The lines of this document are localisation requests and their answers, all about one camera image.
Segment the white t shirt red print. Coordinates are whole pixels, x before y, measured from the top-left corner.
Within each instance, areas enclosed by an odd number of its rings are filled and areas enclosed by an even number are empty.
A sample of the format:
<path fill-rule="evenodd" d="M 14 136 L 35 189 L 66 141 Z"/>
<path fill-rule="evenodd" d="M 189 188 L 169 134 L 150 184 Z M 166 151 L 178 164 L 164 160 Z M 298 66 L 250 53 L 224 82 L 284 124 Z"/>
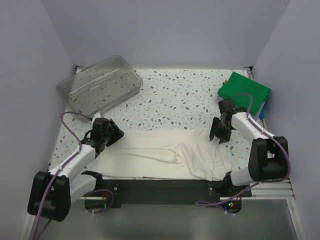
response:
<path fill-rule="evenodd" d="M 232 164 L 209 128 L 128 131 L 96 159 L 104 177 L 221 181 Z"/>

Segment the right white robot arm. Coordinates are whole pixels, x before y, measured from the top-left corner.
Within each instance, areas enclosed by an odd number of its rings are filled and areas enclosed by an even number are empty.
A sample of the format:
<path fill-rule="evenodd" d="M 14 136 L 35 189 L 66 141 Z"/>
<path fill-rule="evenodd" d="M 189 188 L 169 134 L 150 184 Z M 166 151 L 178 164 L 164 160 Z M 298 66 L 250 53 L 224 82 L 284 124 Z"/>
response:
<path fill-rule="evenodd" d="M 289 178 L 291 164 L 288 141 L 260 126 L 243 107 L 236 107 L 231 98 L 218 102 L 220 117 L 214 117 L 209 140 L 219 144 L 230 141 L 233 130 L 251 144 L 247 167 L 225 174 L 214 190 L 235 196 L 241 188 L 259 182 L 282 182 Z"/>

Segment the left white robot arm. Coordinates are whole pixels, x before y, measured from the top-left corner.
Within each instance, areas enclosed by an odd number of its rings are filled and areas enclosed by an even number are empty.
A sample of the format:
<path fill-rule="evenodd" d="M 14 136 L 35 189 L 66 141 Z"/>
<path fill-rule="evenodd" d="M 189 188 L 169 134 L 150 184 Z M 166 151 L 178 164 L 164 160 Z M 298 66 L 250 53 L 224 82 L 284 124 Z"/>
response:
<path fill-rule="evenodd" d="M 96 118 L 71 156 L 55 168 L 39 171 L 34 176 L 27 212 L 62 222 L 79 198 L 88 193 L 99 196 L 104 190 L 102 175 L 84 168 L 124 135 L 113 120 Z"/>

